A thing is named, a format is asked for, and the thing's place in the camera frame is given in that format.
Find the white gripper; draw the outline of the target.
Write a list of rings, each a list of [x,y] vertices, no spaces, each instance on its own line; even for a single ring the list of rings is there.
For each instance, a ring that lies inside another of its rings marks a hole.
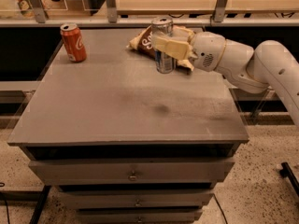
[[[154,36],[152,46],[177,60],[188,59],[190,52],[193,51],[196,57],[191,58],[192,65],[207,72],[217,67],[226,44],[222,35],[210,32],[195,34],[193,30],[181,26],[173,28],[172,37],[176,40],[170,37]]]

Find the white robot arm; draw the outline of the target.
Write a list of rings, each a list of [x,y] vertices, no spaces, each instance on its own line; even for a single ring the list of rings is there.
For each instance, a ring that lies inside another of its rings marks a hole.
[[[176,27],[171,35],[154,32],[151,44],[176,60],[189,61],[197,69],[224,75],[243,91],[261,93],[273,89],[299,126],[299,63],[279,42],[266,40],[253,48],[221,35]]]

